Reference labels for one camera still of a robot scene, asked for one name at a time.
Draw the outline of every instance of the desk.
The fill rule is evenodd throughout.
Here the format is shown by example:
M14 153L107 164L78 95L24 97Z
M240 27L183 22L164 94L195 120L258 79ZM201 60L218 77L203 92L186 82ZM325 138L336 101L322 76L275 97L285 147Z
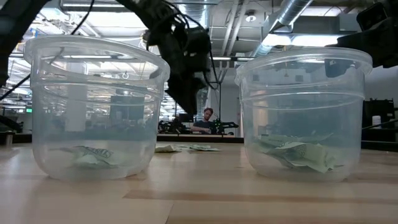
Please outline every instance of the desk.
M138 175L71 183L20 145L0 161L0 223L398 223L398 153L363 150L346 181L309 184L256 174L242 144L211 146L223 151L156 154Z
M234 135L227 134L157 134L167 137L198 137L198 138L235 138Z

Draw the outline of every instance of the black equipment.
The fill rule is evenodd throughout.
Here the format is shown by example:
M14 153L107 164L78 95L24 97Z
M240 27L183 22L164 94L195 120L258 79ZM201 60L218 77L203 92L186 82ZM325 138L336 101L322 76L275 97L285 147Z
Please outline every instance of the black equipment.
M182 123L193 123L193 115L192 114L178 114L178 119Z
M398 65L398 0L377 2L360 12L356 20L362 32L340 37L337 44L330 46L362 50L372 56L374 68ZM325 63L327 77L337 77L344 74L351 65L355 66L355 62L341 65L326 60Z
M8 0L0 10L0 86L8 79L8 57L22 39L36 15L49 0ZM117 0L136 13L148 28L144 34L147 47L157 45L160 55L170 65L169 89L166 91L187 113L197 114L196 94L206 87L211 44L208 31L166 0ZM190 28L188 19L198 24ZM206 83L195 78L204 75Z
M238 127L239 125L234 122L221 122L220 119L215 119L211 122L210 131L211 134L225 134L225 129Z
M394 100L374 100L370 98L369 101L364 101L362 140L395 142L398 129L395 127L395 122L389 123L389 121L396 119L395 110ZM380 116L382 125L375 128L367 128L372 126L373 116Z
M190 134L190 128L175 118L173 121L159 121L157 132L159 134Z

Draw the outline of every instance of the white pillar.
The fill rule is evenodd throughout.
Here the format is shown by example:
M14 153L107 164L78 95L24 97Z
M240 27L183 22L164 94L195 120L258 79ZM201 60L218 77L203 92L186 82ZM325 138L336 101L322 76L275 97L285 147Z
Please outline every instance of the white pillar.
M83 75L87 75L86 65L84 63L68 63L67 70ZM81 82L81 78L68 77L71 82ZM84 131L86 129L86 103L87 86L69 85L66 109L65 131Z

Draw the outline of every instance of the ventilation duct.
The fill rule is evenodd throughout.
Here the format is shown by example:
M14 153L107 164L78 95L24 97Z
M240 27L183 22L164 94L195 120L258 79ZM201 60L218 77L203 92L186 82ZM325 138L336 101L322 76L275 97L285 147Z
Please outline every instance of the ventilation duct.
M183 14L187 14L192 19L198 21L203 27L209 27L210 22L210 6L207 4L178 4L178 8ZM189 21L190 27L198 26L196 23Z
M292 30L293 23L303 13L305 8L311 4L312 0L284 0L280 6L280 10L267 16L264 21L262 33L264 38L267 37L269 32L272 32L281 27L287 26L287 31ZM272 45L261 43L251 54L252 57L261 57L268 54Z

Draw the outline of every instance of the person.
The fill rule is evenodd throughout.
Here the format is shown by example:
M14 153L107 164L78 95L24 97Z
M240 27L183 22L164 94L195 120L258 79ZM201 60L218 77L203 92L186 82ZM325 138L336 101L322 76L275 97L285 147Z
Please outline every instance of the person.
M203 111L203 119L201 121L197 121L191 127L191 131L199 131L201 134L211 134L211 121L209 119L213 115L213 109L206 108Z

